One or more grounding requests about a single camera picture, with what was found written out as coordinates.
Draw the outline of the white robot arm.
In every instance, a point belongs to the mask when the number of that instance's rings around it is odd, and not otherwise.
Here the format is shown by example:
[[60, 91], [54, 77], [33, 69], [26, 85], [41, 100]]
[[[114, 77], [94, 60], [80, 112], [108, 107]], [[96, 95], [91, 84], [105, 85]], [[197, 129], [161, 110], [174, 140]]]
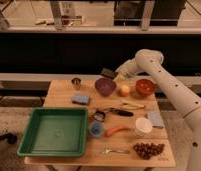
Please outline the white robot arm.
[[160, 51], [141, 49], [116, 69], [117, 79], [127, 80], [142, 72], [152, 77], [193, 131], [186, 171], [201, 171], [201, 97], [167, 72], [162, 67], [163, 60]]

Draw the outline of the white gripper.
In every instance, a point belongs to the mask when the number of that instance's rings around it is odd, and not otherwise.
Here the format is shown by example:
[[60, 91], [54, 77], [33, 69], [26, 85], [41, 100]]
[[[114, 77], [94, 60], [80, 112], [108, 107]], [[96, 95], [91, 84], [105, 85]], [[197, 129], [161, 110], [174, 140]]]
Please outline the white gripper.
[[121, 82], [131, 78], [131, 74], [129, 72], [129, 62], [123, 63], [116, 69], [117, 76], [114, 78], [115, 82]]

